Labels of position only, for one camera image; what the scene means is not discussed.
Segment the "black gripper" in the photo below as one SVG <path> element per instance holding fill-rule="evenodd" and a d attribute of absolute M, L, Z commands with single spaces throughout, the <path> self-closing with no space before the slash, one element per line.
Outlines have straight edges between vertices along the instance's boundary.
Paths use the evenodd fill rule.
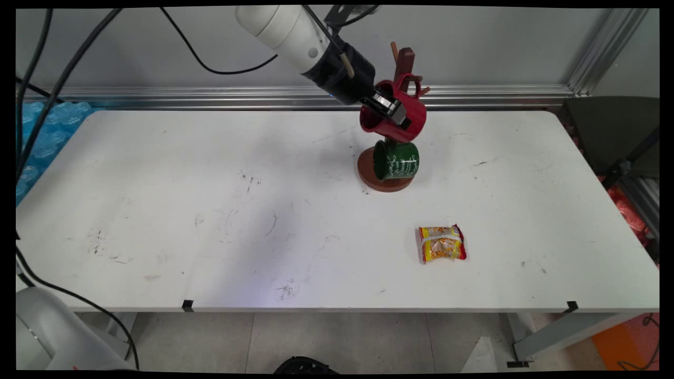
<path fill-rule="evenodd" d="M 374 91 L 375 67 L 349 43 L 339 42 L 338 45 L 351 63 L 353 77 L 349 76 L 339 57 L 339 51 L 332 43 L 303 76 L 343 105 L 361 101 L 361 122 L 380 122 L 387 119 L 400 129 L 407 130 L 410 121 L 403 103 L 392 93 Z"/>

